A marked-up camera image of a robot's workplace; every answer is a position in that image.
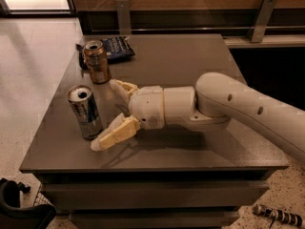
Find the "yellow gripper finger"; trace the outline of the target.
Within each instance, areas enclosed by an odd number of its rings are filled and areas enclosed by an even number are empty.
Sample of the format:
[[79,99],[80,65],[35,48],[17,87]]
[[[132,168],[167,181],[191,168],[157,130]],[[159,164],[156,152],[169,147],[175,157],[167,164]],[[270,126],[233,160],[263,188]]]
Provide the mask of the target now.
[[91,149],[96,152],[105,151],[113,145],[133,137],[140,129],[140,122],[133,115],[125,117],[123,114],[119,114],[109,127],[91,142]]
[[130,102],[131,96],[138,90],[136,85],[117,79],[111,79],[110,86],[112,90],[119,94],[126,103]]

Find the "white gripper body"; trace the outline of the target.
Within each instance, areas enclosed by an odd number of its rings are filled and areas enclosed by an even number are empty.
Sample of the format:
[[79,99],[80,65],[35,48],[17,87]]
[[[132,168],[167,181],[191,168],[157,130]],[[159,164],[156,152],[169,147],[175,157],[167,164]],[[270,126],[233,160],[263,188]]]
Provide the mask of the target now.
[[165,126],[163,89],[160,86],[143,87],[134,92],[129,109],[144,130],[162,129]]

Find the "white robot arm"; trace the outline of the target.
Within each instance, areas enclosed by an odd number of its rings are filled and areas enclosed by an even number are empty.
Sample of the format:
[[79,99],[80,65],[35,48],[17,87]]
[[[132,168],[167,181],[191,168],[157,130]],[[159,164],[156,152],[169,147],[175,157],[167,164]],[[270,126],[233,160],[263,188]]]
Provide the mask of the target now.
[[190,131],[224,129],[235,119],[264,136],[301,163],[305,162],[305,112],[262,94],[222,73],[204,73],[193,87],[162,88],[111,80],[113,91],[128,104],[92,142],[105,151],[141,130],[182,126]]

